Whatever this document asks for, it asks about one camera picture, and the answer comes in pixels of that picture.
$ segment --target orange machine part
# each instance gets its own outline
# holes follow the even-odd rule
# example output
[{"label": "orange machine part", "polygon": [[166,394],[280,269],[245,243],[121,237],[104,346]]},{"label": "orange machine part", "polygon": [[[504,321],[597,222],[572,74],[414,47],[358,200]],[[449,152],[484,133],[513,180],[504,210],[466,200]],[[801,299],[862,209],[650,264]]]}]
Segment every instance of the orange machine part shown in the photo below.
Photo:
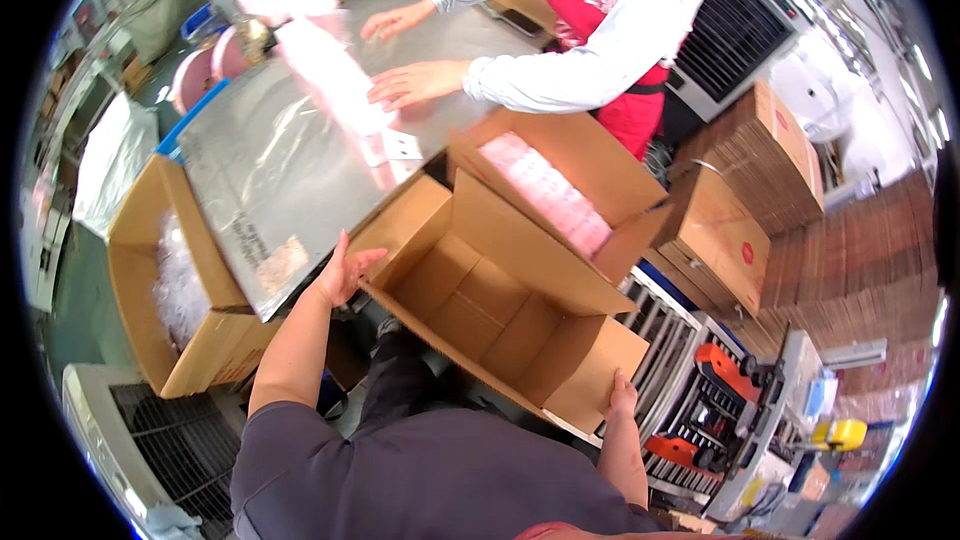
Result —
[{"label": "orange machine part", "polygon": [[693,464],[693,458],[697,454],[697,447],[690,444],[690,442],[684,438],[680,438],[679,436],[668,438],[662,435],[652,435],[643,444],[643,448],[661,459],[666,459],[668,462],[677,463],[688,469],[693,469],[717,481],[723,480],[723,475],[701,469]]},{"label": "orange machine part", "polygon": [[740,375],[740,368],[713,342],[702,343],[693,354],[693,361],[702,367],[708,367],[741,398],[752,403],[761,399],[761,390],[753,385],[750,378]]}]

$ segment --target man's hand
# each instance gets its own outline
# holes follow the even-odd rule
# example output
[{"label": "man's hand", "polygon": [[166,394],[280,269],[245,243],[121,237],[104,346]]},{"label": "man's hand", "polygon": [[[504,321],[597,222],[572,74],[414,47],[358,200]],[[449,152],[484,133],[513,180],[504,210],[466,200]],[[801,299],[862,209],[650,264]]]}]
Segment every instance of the man's hand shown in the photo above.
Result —
[{"label": "man's hand", "polygon": [[634,409],[637,407],[637,389],[630,383],[630,379],[617,369],[613,374],[613,390],[609,394],[609,407],[606,409],[606,420],[609,421],[618,415],[627,415],[634,418]]},{"label": "man's hand", "polygon": [[421,0],[410,6],[370,15],[360,29],[360,37],[368,40],[379,30],[380,40],[386,40],[399,31],[410,30],[436,10],[433,0]]},{"label": "man's hand", "polygon": [[436,99],[463,90],[464,76],[471,61],[424,61],[399,66],[370,78],[373,87],[366,93],[370,104],[391,100],[390,113],[415,102]]},{"label": "man's hand", "polygon": [[341,230],[337,247],[333,249],[330,262],[319,273],[319,276],[310,288],[321,294],[331,307],[339,307],[350,300],[357,292],[360,276],[377,259],[387,254],[386,248],[374,248],[356,253],[347,254],[349,244],[347,231]]}]

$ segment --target white plastic bubble wrap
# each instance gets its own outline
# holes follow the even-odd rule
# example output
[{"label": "white plastic bubble wrap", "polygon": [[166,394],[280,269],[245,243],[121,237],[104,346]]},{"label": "white plastic bubble wrap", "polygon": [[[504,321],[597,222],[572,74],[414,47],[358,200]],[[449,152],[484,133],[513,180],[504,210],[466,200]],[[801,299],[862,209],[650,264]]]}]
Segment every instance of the white plastic bubble wrap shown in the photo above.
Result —
[{"label": "white plastic bubble wrap", "polygon": [[197,333],[210,309],[210,299],[193,264],[184,230],[173,210],[160,221],[160,240],[156,243],[159,278],[153,284],[153,298],[160,322],[170,331],[178,352]]}]

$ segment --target air cooler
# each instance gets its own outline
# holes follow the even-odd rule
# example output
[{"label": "air cooler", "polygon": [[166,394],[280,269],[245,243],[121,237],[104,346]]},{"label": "air cooler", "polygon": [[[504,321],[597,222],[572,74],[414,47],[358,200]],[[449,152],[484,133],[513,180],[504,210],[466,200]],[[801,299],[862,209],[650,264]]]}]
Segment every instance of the air cooler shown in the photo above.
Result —
[{"label": "air cooler", "polygon": [[156,506],[199,516],[207,540],[235,537],[231,474],[246,419],[238,395],[211,388],[162,400],[136,369],[70,364],[62,399],[87,465],[140,537],[150,537]]},{"label": "air cooler", "polygon": [[667,143],[712,121],[809,28],[791,0],[703,0],[667,80]]}]

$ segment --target metal table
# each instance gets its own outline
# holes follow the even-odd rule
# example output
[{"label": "metal table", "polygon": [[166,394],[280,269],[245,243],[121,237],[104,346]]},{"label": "metal table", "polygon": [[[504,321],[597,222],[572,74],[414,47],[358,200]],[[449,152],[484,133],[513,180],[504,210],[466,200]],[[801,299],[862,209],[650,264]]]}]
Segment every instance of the metal table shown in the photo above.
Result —
[{"label": "metal table", "polygon": [[[386,42],[359,40],[370,15],[416,1],[345,1],[354,39],[350,51],[367,74],[418,61],[539,49],[477,9],[433,15]],[[352,230],[376,213],[410,174],[444,149],[451,127],[466,127],[493,106],[457,92],[406,110],[399,129],[417,139],[422,158],[371,168],[339,126],[314,106],[286,64],[270,58],[231,81],[178,141],[223,258],[266,321],[310,279],[341,229]],[[289,250],[296,243],[306,253],[303,266],[293,258],[299,251]],[[288,266],[279,279],[276,273],[258,274],[268,258],[274,266],[280,262],[280,270]]]}]

